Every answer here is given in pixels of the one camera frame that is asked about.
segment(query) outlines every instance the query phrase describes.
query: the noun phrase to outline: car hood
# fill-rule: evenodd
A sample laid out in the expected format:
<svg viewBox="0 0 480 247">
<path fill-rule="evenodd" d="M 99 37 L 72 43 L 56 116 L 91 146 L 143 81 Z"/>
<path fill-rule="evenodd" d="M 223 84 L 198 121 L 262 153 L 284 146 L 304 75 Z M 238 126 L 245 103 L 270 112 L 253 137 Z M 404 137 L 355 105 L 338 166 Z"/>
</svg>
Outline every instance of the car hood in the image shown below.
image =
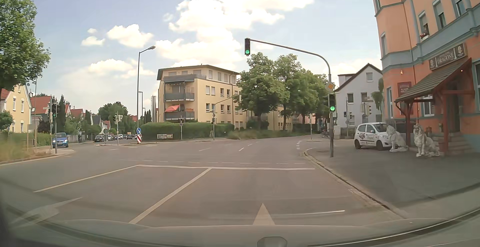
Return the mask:
<svg viewBox="0 0 480 247">
<path fill-rule="evenodd" d="M 480 229 L 480 222 L 463 222 L 462 225 Z M 19 238 L 65 246 L 205 246 L 240 247 L 257 245 L 265 237 L 282 237 L 287 246 L 330 246 L 338 243 L 366 242 L 366 246 L 399 243 L 408 234 L 418 239 L 423 229 L 431 232 L 439 224 L 445 229 L 448 219 L 419 218 L 402 219 L 370 226 L 291 226 L 291 225 L 244 225 L 244 226 L 171 226 L 149 227 L 105 220 L 71 220 L 55 223 L 43 222 L 29 226 L 14 227 L 12 232 Z M 452 233 L 433 233 L 429 237 L 446 236 L 466 240 L 468 237 Z"/>
</svg>

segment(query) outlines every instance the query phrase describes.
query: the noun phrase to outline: small white car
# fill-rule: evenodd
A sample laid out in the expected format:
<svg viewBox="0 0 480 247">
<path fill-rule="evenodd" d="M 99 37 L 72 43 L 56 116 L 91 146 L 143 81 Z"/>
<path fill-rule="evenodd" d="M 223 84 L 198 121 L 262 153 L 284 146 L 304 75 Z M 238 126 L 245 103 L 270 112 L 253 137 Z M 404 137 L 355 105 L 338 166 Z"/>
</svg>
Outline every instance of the small white car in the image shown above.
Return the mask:
<svg viewBox="0 0 480 247">
<path fill-rule="evenodd" d="M 388 124 L 384 122 L 358 125 L 354 138 L 355 148 L 358 150 L 362 146 L 369 146 L 376 147 L 379 151 L 391 148 L 392 143 L 388 141 L 387 126 Z"/>
</svg>

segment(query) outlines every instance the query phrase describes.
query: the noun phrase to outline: white house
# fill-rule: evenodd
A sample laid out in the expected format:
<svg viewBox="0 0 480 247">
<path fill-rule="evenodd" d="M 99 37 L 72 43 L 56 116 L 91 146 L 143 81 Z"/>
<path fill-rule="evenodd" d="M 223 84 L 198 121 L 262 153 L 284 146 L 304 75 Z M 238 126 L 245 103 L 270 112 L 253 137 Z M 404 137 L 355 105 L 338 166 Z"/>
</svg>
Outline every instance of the white house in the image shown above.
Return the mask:
<svg viewBox="0 0 480 247">
<path fill-rule="evenodd" d="M 335 90 L 337 125 L 357 126 L 366 122 L 382 121 L 381 111 L 375 106 L 372 92 L 378 91 L 378 80 L 382 71 L 367 64 L 355 74 L 338 75 L 339 87 Z M 364 115 L 364 108 L 370 105 L 371 114 Z"/>
</svg>

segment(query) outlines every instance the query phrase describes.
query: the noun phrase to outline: white lion statue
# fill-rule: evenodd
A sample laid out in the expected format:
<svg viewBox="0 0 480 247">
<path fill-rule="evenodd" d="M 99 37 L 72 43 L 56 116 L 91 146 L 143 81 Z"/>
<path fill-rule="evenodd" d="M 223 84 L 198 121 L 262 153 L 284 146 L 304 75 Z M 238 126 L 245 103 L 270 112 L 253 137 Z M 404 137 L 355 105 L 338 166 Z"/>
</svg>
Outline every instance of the white lion statue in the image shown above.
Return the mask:
<svg viewBox="0 0 480 247">
<path fill-rule="evenodd" d="M 387 126 L 387 135 L 388 140 L 392 143 L 390 152 L 406 152 L 409 150 L 405 140 L 403 140 L 403 137 L 395 130 L 395 128 L 393 128 L 393 126 Z"/>
<path fill-rule="evenodd" d="M 429 138 L 418 123 L 413 127 L 413 135 L 415 137 L 415 145 L 418 147 L 417 157 L 422 155 L 439 156 L 440 152 L 434 141 Z"/>
</svg>

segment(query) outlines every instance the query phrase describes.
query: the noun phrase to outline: dragone sign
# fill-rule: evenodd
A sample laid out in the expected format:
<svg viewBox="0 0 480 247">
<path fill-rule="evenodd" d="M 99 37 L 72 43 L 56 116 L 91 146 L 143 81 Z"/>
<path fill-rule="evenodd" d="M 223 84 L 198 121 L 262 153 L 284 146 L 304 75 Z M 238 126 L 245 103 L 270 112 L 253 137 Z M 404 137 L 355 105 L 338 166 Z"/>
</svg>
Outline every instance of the dragone sign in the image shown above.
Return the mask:
<svg viewBox="0 0 480 247">
<path fill-rule="evenodd" d="M 439 68 L 441 66 L 447 65 L 453 61 L 456 61 L 460 58 L 463 58 L 467 55 L 465 51 L 465 44 L 461 43 L 440 55 L 437 55 L 429 60 L 430 70 Z"/>
</svg>

